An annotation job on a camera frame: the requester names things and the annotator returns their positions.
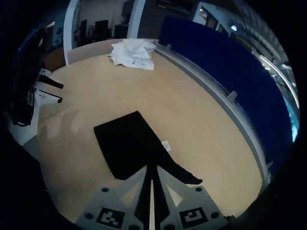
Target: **screw hole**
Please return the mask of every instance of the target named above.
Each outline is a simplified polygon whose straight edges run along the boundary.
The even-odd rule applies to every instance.
[[[130,225],[128,229],[129,230],[140,230],[140,227],[137,225]]]
[[[93,219],[94,216],[93,216],[92,213],[87,212],[87,213],[84,214],[84,217],[90,220],[90,219]]]
[[[164,226],[164,230],[175,230],[175,225],[168,224],[168,225]]]
[[[219,216],[218,212],[211,213],[211,218],[213,218],[213,219],[218,218],[218,216]]]

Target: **desk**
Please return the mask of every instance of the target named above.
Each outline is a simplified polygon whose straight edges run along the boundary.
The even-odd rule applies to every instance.
[[[243,135],[221,106],[168,60],[152,54],[155,70],[114,66],[107,55],[59,69],[63,102],[42,106],[39,160],[61,214],[76,221],[103,185],[117,186],[94,126],[138,110],[176,163],[203,179],[224,215],[241,214],[257,197],[261,176]]]

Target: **wall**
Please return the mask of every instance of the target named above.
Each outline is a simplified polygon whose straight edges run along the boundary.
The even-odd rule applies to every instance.
[[[120,0],[83,0],[81,2],[79,21],[87,20],[86,33],[90,25],[95,26],[96,21],[108,20],[108,27],[112,28],[113,20],[120,24],[121,12],[114,14],[120,7]]]
[[[197,22],[203,25],[202,22],[204,21],[204,19],[202,19],[201,16],[199,16],[201,7],[205,8],[210,14],[212,14],[228,33],[232,32],[231,28],[228,27],[231,24],[231,21],[227,17],[225,10],[223,10],[222,8],[216,7],[212,4],[200,2],[197,6],[197,10],[193,18],[194,22]]]
[[[189,1],[193,4],[193,9],[190,15],[186,16],[175,11],[158,7],[157,0],[146,0],[137,37],[158,39],[160,37],[160,31],[164,22],[164,18],[166,16],[192,20],[198,0]]]

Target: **black chair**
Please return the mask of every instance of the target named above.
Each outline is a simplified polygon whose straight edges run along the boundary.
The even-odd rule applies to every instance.
[[[96,42],[103,41],[111,37],[108,24],[109,24],[108,20],[95,22]]]

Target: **ceiling light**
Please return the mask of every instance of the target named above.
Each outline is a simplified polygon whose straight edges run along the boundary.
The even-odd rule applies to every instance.
[[[234,30],[234,31],[237,31],[237,27],[236,27],[236,26],[234,26],[234,25],[233,25],[233,26],[231,26],[231,29],[232,29],[232,30]]]
[[[48,26],[46,26],[46,28],[54,26],[54,24],[55,24],[55,21],[51,22]]]

